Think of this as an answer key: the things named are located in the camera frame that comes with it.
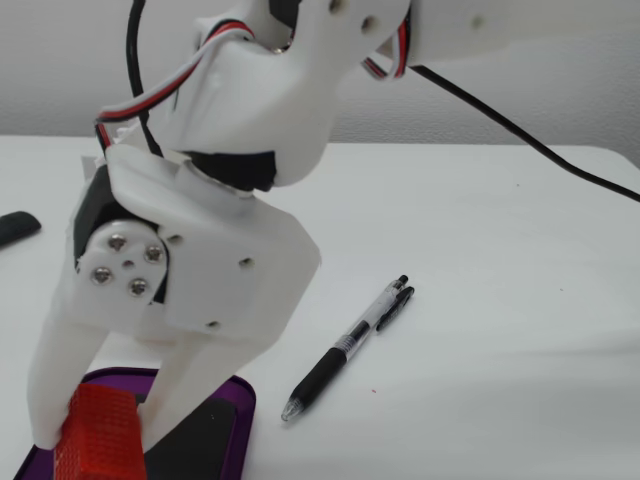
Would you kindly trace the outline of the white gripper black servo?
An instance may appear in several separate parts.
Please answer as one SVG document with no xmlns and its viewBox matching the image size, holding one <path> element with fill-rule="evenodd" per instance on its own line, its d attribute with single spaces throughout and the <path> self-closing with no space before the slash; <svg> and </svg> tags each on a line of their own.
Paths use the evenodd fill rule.
<svg viewBox="0 0 640 480">
<path fill-rule="evenodd" d="M 139 408 L 149 450 L 270 348 L 320 254 L 292 215 L 207 178 L 190 162 L 175 165 L 117 145 L 106 167 L 129 218 L 101 226 L 88 241 L 74 283 L 81 318 L 133 334 L 162 294 L 161 323 L 197 332 L 179 338 Z"/>
</svg>

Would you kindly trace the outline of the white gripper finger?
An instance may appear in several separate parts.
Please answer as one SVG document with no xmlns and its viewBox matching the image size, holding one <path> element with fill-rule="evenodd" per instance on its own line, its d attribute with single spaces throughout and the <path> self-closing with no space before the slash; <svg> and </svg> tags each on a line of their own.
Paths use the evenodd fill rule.
<svg viewBox="0 0 640 480">
<path fill-rule="evenodd" d="M 34 444 L 53 448 L 68 404 L 111 333 L 137 336 L 150 327 L 154 296 L 167 273 L 157 233 L 134 220 L 99 227 L 81 256 L 66 239 L 64 260 L 27 380 Z"/>
</svg>

